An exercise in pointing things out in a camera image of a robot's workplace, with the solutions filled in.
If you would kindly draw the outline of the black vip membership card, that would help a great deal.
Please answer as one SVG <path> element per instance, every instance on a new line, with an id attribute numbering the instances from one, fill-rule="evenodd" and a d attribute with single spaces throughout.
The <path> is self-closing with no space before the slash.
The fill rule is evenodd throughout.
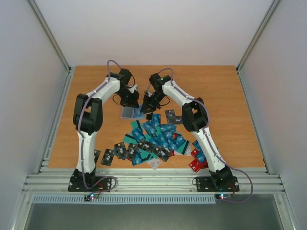
<path id="1" fill-rule="evenodd" d="M 158 145 L 154 150 L 153 153 L 158 156 L 162 161 L 167 162 L 170 158 L 170 152 L 163 148 L 162 146 Z"/>

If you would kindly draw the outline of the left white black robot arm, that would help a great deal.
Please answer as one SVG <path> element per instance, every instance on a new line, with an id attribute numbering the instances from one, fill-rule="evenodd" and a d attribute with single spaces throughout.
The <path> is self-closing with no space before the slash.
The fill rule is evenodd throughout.
<path id="1" fill-rule="evenodd" d="M 96 135 L 103 123 L 103 104 L 116 94 L 120 97 L 121 106 L 139 108 L 137 86 L 128 85 L 132 77 L 133 74 L 128 69 L 120 69 L 119 73 L 110 72 L 93 91 L 80 93 L 76 97 L 73 124 L 78 132 L 79 147 L 73 178 L 86 191 L 93 190 L 98 184 L 95 177 L 94 148 Z"/>

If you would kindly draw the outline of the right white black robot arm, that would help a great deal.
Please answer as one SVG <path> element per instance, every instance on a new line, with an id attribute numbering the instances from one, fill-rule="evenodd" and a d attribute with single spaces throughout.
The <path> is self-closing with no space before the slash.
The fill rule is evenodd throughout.
<path id="1" fill-rule="evenodd" d="M 182 122 L 185 129 L 196 138 L 208 163 L 211 175 L 209 186 L 214 191 L 233 188 L 239 191 L 237 178 L 233 176 L 229 166 L 221 157 L 209 130 L 209 115 L 202 98 L 194 98 L 183 91 L 168 75 L 160 77 L 155 73 L 149 78 L 154 93 L 145 93 L 141 112 L 144 114 L 154 112 L 160 108 L 161 100 L 168 96 L 173 99 L 182 110 Z"/>

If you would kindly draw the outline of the blue card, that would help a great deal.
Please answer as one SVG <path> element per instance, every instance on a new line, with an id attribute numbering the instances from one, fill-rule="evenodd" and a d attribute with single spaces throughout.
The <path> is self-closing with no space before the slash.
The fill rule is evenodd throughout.
<path id="1" fill-rule="evenodd" d="M 141 112 L 140 108 L 134 108 L 133 113 L 132 113 L 132 118 L 133 119 L 144 119 L 145 114 L 143 112 Z"/>

